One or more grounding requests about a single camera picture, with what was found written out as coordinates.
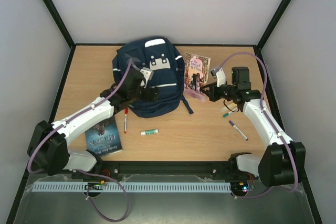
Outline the navy blue student backpack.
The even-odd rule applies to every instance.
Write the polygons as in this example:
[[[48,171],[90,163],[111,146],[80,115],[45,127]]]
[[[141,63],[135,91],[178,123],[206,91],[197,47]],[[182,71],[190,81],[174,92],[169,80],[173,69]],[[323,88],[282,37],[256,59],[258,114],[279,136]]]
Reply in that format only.
[[[147,87],[158,87],[156,101],[166,101],[166,106],[150,106],[150,102],[137,101],[129,105],[140,118],[154,118],[174,111],[183,102],[189,114],[193,110],[183,95],[185,63],[177,48],[165,37],[153,36],[129,42],[117,50],[112,60],[113,77],[120,81],[129,60],[139,68],[153,70]]]

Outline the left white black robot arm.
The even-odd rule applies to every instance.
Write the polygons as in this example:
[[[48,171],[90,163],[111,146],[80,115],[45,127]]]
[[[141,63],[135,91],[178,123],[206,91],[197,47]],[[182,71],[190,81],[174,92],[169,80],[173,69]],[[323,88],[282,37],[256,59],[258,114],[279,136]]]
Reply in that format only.
[[[32,164],[39,166],[38,172],[55,175],[63,170],[91,171],[99,157],[91,151],[71,151],[69,146],[79,135],[113,117],[140,99],[154,101],[158,89],[148,87],[153,70],[131,68],[124,73],[120,82],[102,91],[89,105],[58,121],[41,121],[34,129],[27,154],[30,159],[27,169],[34,173]]]

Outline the green capped marker pen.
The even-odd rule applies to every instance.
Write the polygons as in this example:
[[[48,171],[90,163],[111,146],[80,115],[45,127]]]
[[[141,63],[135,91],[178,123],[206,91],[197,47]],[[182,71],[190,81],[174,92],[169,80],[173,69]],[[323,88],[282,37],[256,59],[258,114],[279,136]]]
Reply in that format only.
[[[232,113],[234,113],[234,112],[232,112],[232,111],[229,111],[229,112],[225,113],[225,114],[223,115],[223,117],[225,118],[225,117],[227,117],[227,116],[231,115]]]

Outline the pink purple paperback book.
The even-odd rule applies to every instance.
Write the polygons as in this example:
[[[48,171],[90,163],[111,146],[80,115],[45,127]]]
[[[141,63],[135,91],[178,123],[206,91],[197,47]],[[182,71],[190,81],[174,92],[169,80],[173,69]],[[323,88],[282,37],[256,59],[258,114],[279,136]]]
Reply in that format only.
[[[205,94],[201,92],[201,87],[207,84],[211,59],[187,52],[184,62],[184,92],[205,102]]]

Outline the red marker pen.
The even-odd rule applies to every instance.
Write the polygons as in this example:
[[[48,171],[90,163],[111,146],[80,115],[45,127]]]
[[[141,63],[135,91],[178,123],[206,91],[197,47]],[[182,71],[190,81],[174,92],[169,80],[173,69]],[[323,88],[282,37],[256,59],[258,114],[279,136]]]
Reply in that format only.
[[[123,132],[127,133],[127,123],[128,123],[128,108],[124,109],[124,128]]]

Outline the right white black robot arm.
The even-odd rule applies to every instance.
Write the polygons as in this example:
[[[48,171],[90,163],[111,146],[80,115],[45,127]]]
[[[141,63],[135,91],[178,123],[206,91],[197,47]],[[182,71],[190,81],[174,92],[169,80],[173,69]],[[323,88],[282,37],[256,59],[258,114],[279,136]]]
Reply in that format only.
[[[259,90],[253,90],[247,67],[232,68],[232,82],[228,84],[223,69],[212,70],[216,82],[201,87],[210,101],[233,101],[237,108],[253,124],[260,136],[265,152],[261,158],[251,153],[231,155],[229,172],[239,178],[246,172],[260,178],[266,187],[301,182],[306,149],[301,142],[294,142],[270,113]]]

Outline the green white glue stick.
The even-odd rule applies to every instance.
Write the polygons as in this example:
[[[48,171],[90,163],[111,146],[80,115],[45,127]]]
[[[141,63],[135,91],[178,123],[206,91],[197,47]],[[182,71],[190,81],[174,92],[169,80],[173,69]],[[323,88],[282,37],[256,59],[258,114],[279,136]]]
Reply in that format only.
[[[145,135],[157,134],[158,132],[159,132],[158,129],[152,129],[152,130],[141,131],[140,134],[141,136],[145,136]]]

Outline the yellow highlighter pen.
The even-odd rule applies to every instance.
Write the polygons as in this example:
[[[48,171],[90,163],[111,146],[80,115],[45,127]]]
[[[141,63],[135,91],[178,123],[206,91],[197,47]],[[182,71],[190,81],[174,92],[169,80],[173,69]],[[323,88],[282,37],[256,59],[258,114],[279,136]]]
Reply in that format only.
[[[226,104],[221,107],[221,112],[223,113],[227,113],[230,111],[237,112],[237,110],[238,110],[237,105],[234,103]]]

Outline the black frame post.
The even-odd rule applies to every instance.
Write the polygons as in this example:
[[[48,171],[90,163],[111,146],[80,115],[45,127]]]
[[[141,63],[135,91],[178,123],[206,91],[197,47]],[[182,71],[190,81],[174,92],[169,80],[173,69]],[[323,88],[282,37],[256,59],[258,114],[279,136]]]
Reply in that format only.
[[[281,0],[279,6],[277,7],[273,17],[271,18],[269,24],[267,25],[261,39],[257,44],[257,49],[261,51],[265,46],[266,42],[268,41],[269,37],[271,36],[272,32],[278,25],[281,17],[283,16],[284,12],[286,11],[287,7],[289,6],[292,0]]]
[[[72,48],[75,46],[75,42],[72,39],[61,15],[59,14],[56,6],[53,3],[53,0],[42,0],[46,6],[46,8],[48,9],[50,15],[52,16],[55,24],[57,25],[59,31],[61,32],[63,38],[65,39],[67,45],[69,46],[69,48]]]

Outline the purple capped marker pen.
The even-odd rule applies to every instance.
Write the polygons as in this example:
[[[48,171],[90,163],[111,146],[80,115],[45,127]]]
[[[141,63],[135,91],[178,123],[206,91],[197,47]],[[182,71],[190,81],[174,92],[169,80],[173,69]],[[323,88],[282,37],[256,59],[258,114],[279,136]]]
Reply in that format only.
[[[233,121],[231,121],[231,120],[229,120],[228,121],[229,122],[229,124],[244,138],[244,140],[248,140],[248,137],[247,137],[247,135],[246,134],[244,134],[243,132],[242,132],[242,130],[241,129],[239,129],[237,126],[236,126],[236,124],[233,122]]]

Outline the black frame post right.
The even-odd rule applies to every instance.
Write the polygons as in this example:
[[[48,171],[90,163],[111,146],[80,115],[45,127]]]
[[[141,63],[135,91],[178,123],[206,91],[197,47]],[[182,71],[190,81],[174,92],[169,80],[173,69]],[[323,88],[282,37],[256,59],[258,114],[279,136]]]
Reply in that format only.
[[[261,39],[257,44],[257,49],[261,51],[265,46],[266,42],[268,41],[269,37],[271,36],[272,32],[278,25],[281,17],[283,16],[284,12],[286,11],[287,7],[289,6],[292,0],[281,0],[279,6],[277,7],[273,17],[271,18],[269,24],[267,25]]]

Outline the black frame post left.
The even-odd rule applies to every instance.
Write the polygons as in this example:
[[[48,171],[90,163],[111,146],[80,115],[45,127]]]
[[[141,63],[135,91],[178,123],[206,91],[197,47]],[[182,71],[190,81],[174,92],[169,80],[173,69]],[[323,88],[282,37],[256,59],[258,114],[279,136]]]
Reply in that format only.
[[[50,15],[52,16],[55,24],[57,25],[59,31],[61,32],[63,38],[65,39],[67,45],[69,46],[69,48],[72,48],[75,46],[75,42],[72,39],[61,15],[59,14],[56,6],[53,3],[53,0],[42,0],[46,6],[46,8],[48,9]]]

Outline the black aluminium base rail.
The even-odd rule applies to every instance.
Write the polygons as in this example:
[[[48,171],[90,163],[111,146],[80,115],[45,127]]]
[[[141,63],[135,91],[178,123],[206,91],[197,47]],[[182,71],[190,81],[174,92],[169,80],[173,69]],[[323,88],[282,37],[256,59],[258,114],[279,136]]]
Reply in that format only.
[[[66,170],[73,172],[72,178],[89,179],[94,174],[107,175],[118,181],[126,175],[195,175],[198,177],[210,177],[214,180],[228,182],[244,182],[250,177],[258,175],[250,168],[248,171],[238,169],[238,159],[241,156],[233,156],[228,161],[220,162],[127,162],[127,161],[103,161],[97,158],[95,165],[86,171],[87,175],[78,172],[84,170],[84,162],[78,165],[65,166],[64,161],[54,163],[36,163],[27,165],[30,173],[44,172],[49,176],[63,173]],[[261,172],[261,180],[266,186],[277,186],[294,183],[294,174],[289,157],[278,159],[275,157],[263,157],[260,164],[253,165],[257,172]]]

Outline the dark Wuthering Heights book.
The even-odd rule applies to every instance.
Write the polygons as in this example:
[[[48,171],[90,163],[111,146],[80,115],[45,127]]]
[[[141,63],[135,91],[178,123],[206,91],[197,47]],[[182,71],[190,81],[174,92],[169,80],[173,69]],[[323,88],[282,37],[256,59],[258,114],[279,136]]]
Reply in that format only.
[[[103,157],[122,151],[119,131],[114,116],[85,131],[87,149]]]

